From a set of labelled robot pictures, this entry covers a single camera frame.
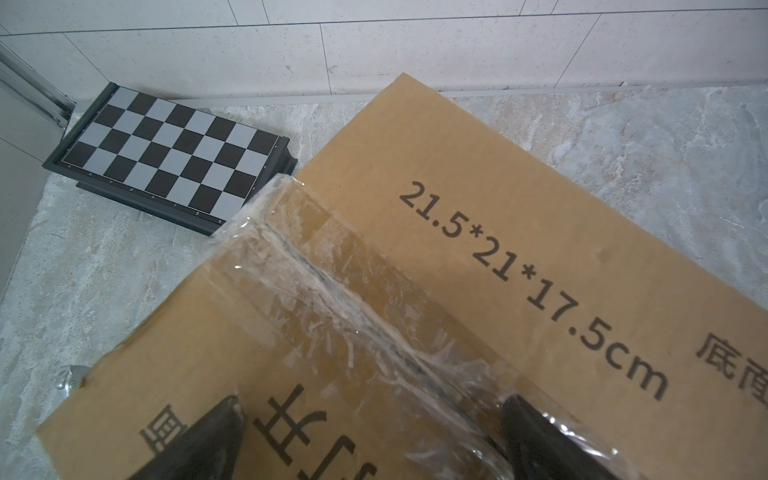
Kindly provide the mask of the brown cardboard express box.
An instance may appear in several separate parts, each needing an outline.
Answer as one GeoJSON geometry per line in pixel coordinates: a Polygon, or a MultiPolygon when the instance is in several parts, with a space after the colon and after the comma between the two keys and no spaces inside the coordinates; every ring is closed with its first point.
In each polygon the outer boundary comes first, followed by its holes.
{"type": "MultiPolygon", "coordinates": [[[[640,471],[767,475],[767,313],[408,75],[296,177],[640,471]]],[[[232,479],[430,479],[216,304],[211,256],[39,426],[64,479],[130,479],[225,397],[232,479]]]]}

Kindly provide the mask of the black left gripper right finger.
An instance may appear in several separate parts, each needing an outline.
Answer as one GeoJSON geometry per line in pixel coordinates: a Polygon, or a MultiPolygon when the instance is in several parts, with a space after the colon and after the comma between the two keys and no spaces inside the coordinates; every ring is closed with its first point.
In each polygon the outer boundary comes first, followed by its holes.
{"type": "Polygon", "coordinates": [[[617,479],[520,395],[503,403],[501,431],[515,479],[617,479]]]}

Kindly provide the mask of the black white chessboard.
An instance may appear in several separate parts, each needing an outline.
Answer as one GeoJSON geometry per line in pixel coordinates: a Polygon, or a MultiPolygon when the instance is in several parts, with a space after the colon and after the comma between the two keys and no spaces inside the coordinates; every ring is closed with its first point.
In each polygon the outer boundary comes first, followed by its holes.
{"type": "Polygon", "coordinates": [[[210,236],[298,161],[289,140],[115,83],[49,155],[79,188],[210,236]]]}

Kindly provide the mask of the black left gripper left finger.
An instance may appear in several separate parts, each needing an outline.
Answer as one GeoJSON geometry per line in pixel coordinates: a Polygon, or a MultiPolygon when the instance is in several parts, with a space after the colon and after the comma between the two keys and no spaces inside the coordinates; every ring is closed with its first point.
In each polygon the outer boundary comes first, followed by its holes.
{"type": "Polygon", "coordinates": [[[239,397],[225,397],[130,480],[230,480],[245,426],[239,397]]]}

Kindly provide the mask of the clear packing tape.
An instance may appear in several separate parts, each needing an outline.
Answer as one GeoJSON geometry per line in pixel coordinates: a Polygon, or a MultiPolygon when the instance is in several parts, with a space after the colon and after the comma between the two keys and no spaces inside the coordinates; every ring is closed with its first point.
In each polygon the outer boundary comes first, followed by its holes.
{"type": "Polygon", "coordinates": [[[268,182],[216,241],[216,304],[306,367],[376,451],[430,479],[515,479],[501,407],[520,395],[617,479],[640,477],[298,180],[268,182]]]}

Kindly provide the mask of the aluminium corner post left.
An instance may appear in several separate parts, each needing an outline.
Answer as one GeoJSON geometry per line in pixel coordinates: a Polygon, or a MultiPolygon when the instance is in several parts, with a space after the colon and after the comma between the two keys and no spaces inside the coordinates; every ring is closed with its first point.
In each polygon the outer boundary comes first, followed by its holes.
{"type": "Polygon", "coordinates": [[[65,128],[75,103],[4,44],[1,45],[1,88],[43,118],[65,128]]]}

